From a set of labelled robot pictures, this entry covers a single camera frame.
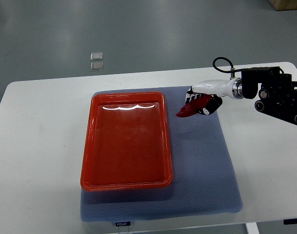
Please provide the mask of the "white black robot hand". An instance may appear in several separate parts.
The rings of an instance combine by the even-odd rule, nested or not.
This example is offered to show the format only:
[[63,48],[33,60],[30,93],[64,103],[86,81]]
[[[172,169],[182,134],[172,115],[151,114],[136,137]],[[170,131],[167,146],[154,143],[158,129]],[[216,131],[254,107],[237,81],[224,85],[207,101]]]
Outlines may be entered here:
[[204,95],[211,95],[212,100],[207,104],[210,114],[214,113],[223,103],[222,97],[241,99],[241,80],[206,80],[194,84],[186,93],[186,104]]

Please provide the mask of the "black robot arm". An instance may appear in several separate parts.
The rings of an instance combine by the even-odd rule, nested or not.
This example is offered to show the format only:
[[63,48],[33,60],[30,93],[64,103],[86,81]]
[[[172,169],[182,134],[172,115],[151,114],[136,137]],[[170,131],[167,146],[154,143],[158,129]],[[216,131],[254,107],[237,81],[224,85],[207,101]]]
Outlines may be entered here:
[[279,66],[235,69],[225,57],[213,60],[213,67],[230,74],[228,90],[236,99],[254,99],[255,109],[263,114],[297,125],[297,81]]

